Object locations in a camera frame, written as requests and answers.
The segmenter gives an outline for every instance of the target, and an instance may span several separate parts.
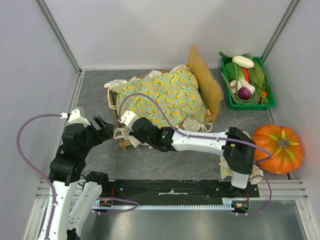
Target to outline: green bean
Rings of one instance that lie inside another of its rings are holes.
[[[225,84],[230,92],[230,95],[231,95],[231,98],[232,100],[236,103],[236,104],[239,104],[239,105],[255,105],[255,104],[258,104],[259,102],[259,95],[257,94],[257,91],[254,92],[254,94],[248,99],[248,100],[243,100],[241,98],[239,98],[237,95],[235,95],[232,91],[231,91],[231,87],[230,87],[230,84],[226,78],[226,76],[222,74],[222,77],[225,81]]]
[[[266,98],[265,96],[261,99],[261,103],[262,104],[269,104],[270,101],[268,100],[268,98]]]
[[[235,71],[235,95],[238,97],[238,70],[237,70],[236,64],[234,64],[234,71]]]

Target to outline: fabric cloth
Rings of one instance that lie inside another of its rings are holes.
[[[185,69],[186,68],[186,65],[178,65],[176,66],[175,68],[171,69],[169,73],[174,73],[176,71],[179,71],[179,70],[182,70],[182,69]],[[160,71],[157,71],[157,70],[152,70],[147,76],[145,76],[143,79],[144,80],[147,80],[147,79],[150,79],[150,78],[156,78],[158,76],[160,76],[162,74],[162,72]],[[137,80],[140,80],[140,78],[137,78],[137,77],[133,77],[131,78],[129,81],[125,80],[125,79],[115,79],[115,80],[112,80],[110,82],[107,82],[104,84],[104,87],[105,88],[112,88],[114,86],[121,86],[121,85],[124,85],[128,82],[131,82],[131,81],[137,81]]]
[[[131,145],[134,146],[135,148],[139,145],[149,146],[147,143],[141,143],[134,136],[130,136],[129,133],[130,133],[130,130],[126,126],[125,127],[118,127],[114,130],[113,138],[114,139],[129,140]]]
[[[152,70],[147,76],[144,77],[144,80],[147,80],[147,79],[150,79],[150,78],[156,78],[156,77],[160,76],[161,74],[162,73],[160,71]],[[117,106],[112,105],[111,101],[110,101],[110,94],[109,94],[110,88],[121,86],[121,85],[124,85],[124,84],[126,84],[128,82],[136,82],[137,80],[141,80],[141,79],[134,76],[129,81],[127,81],[125,79],[115,79],[115,80],[112,80],[112,81],[104,84],[104,87],[108,88],[107,94],[108,94],[108,103],[109,103],[109,108],[110,109],[117,110]]]
[[[202,132],[202,133],[209,133],[212,130],[212,123],[211,122],[205,122],[204,124],[201,124],[197,122],[194,118],[187,116],[183,120],[183,128],[186,131],[190,132]]]
[[[125,84],[110,87],[112,92],[118,93],[117,111],[126,96],[142,93],[150,96],[159,104],[174,126],[182,123],[188,116],[203,124],[206,107],[198,93],[197,79],[188,67],[178,67],[180,70],[175,72],[163,73],[156,77],[151,74],[144,79],[130,80]],[[126,110],[149,119],[159,128],[169,126],[157,106],[146,97],[130,97],[124,103],[121,114],[124,114]]]

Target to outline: green patterned cloth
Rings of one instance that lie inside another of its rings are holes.
[[[160,105],[174,126],[178,126],[188,116],[196,119],[200,124],[204,123],[206,107],[198,93],[197,79],[189,68],[174,73],[163,73],[158,77],[145,80],[130,81],[121,86],[111,87],[110,90],[118,93],[116,97],[118,112],[126,96],[142,93],[150,96]],[[123,104],[121,114],[123,115],[126,110],[149,119],[159,128],[169,126],[156,105],[146,97],[130,97]]]

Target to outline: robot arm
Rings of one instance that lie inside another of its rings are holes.
[[[147,143],[161,152],[189,150],[224,156],[233,171],[232,186],[240,189],[247,187],[249,176],[253,170],[256,149],[233,142],[232,139],[252,144],[255,142],[238,128],[230,127],[228,132],[218,133],[189,132],[182,129],[176,131],[171,127],[159,129],[148,119],[139,118],[132,111],[126,111],[123,114],[121,123],[126,125],[131,130],[130,135],[141,143]]]
[[[64,129],[63,144],[50,164],[49,174],[56,190],[55,212],[50,219],[52,205],[49,204],[38,240],[47,240],[45,232],[48,225],[51,226],[50,240],[79,240],[94,202],[100,195],[106,196],[110,191],[106,173],[89,173],[77,204],[69,212],[81,172],[86,165],[86,156],[91,148],[113,137],[113,125],[95,116],[93,119],[101,128],[96,130],[83,116],[81,109],[75,109],[71,114],[63,116],[68,118],[69,125]],[[148,119],[139,118],[132,111],[124,113],[121,123],[126,125],[131,130],[130,135],[141,143],[147,143],[161,152],[189,150],[224,156],[233,170],[231,184],[239,189],[247,187],[249,175],[252,173],[255,148],[232,141],[237,139],[254,144],[238,128],[231,127],[228,132],[218,133],[188,132],[182,129],[177,131],[171,127],[159,129]],[[53,202],[52,194],[50,192],[49,203]]]
[[[91,148],[113,137],[113,125],[99,116],[93,119],[99,125],[97,130],[85,117],[82,108],[74,109],[70,114],[63,113],[69,125],[62,134],[63,144],[59,146],[54,160],[50,164],[49,179],[56,191],[54,214],[50,219],[53,205],[53,193],[50,190],[49,205],[46,210],[43,227],[38,240],[47,240],[46,231],[50,226],[50,240],[78,240],[82,226],[92,209],[94,201],[103,190],[108,189],[108,175],[91,172],[75,208],[70,212],[80,175],[86,166],[85,159]]]

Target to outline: pumpkin stem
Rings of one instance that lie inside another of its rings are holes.
[[[283,139],[279,140],[279,145],[282,148],[285,148],[289,144],[290,144],[290,142],[288,142],[287,140],[283,140]]]

